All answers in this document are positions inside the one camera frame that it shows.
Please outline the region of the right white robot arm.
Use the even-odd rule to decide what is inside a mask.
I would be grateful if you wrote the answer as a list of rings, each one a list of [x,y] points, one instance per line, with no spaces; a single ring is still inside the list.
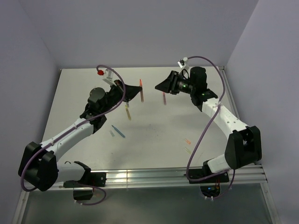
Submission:
[[[206,80],[206,69],[193,67],[188,78],[171,71],[155,89],[173,95],[180,92],[189,94],[192,103],[210,117],[210,121],[225,134],[228,141],[224,154],[208,160],[202,170],[203,179],[212,182],[218,177],[219,172],[238,169],[261,160],[262,148],[260,130],[240,121],[223,106],[217,95],[208,88]]]

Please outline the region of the pink pen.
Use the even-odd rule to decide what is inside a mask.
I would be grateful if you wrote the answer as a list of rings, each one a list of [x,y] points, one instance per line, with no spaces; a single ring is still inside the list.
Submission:
[[[167,105],[165,92],[163,92],[163,102],[164,102],[164,105]]]

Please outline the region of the orange pen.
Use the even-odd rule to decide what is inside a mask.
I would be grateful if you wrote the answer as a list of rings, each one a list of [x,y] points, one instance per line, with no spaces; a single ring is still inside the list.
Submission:
[[[144,95],[143,95],[143,86],[142,86],[142,80],[141,79],[139,81],[139,84],[140,84],[140,88],[141,88],[141,91],[140,91],[141,102],[143,103],[144,102]]]

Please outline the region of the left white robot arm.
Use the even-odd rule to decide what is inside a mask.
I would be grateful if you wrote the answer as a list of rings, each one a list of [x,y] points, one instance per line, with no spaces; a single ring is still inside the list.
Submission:
[[[115,80],[108,92],[100,87],[92,89],[84,112],[70,127],[42,143],[26,145],[18,170],[22,189],[29,191],[25,182],[40,191],[48,190],[57,182],[88,185],[90,167],[79,161],[59,166],[59,159],[81,140],[101,129],[107,120],[105,114],[122,102],[129,102],[141,91],[141,86],[126,85],[121,80]]]

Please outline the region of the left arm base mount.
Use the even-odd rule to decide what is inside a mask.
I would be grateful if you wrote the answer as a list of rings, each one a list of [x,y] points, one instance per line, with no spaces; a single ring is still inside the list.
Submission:
[[[91,188],[90,190],[73,190],[73,199],[76,203],[82,206],[97,205],[106,199],[107,193],[102,188],[105,187],[107,179],[106,172],[90,172],[84,175],[79,181],[66,181],[63,183],[64,188]],[[88,203],[91,200],[95,191],[101,191],[103,193],[102,198],[93,203]]]

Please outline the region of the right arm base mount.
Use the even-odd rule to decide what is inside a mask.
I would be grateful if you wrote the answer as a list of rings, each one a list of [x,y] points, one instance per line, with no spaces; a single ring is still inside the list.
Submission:
[[[201,168],[191,168],[184,174],[190,184],[204,184],[200,186],[200,192],[204,198],[214,200],[219,198],[221,193],[221,183],[229,182],[228,171],[212,173],[208,166],[208,161],[203,163]]]

